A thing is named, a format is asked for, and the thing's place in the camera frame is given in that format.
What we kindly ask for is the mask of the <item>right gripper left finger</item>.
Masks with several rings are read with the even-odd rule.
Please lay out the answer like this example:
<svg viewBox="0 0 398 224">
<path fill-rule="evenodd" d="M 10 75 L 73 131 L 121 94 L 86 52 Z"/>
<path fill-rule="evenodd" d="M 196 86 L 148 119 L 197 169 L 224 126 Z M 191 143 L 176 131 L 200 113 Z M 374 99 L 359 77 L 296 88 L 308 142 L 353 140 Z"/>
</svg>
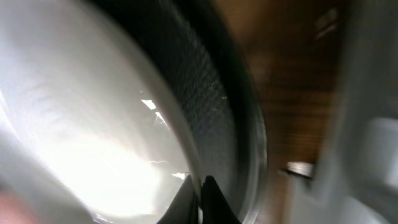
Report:
<svg viewBox="0 0 398 224">
<path fill-rule="evenodd" d="M 192 177 L 188 175 L 169 208 L 157 224 L 197 224 L 198 198 L 193 187 Z"/>
</svg>

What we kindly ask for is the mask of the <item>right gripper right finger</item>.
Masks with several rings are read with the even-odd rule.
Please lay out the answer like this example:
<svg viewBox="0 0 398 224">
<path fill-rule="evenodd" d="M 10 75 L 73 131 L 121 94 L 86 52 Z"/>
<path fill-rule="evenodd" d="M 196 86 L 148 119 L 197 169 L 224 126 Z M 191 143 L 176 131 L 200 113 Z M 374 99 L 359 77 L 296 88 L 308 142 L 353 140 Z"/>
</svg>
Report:
<svg viewBox="0 0 398 224">
<path fill-rule="evenodd" d="M 201 209 L 203 224 L 241 224 L 211 175 L 206 176 L 201 188 Z"/>
</svg>

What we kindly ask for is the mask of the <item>light grey plate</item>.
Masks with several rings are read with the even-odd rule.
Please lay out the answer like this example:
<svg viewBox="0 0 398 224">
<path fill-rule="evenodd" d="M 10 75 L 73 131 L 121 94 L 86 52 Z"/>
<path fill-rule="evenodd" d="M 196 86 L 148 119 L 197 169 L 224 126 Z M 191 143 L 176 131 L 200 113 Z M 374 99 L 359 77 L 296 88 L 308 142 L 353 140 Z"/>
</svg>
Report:
<svg viewBox="0 0 398 224">
<path fill-rule="evenodd" d="M 87 1 L 1 2 L 1 183 L 44 223 L 157 223 L 201 162 L 162 74 Z"/>
</svg>

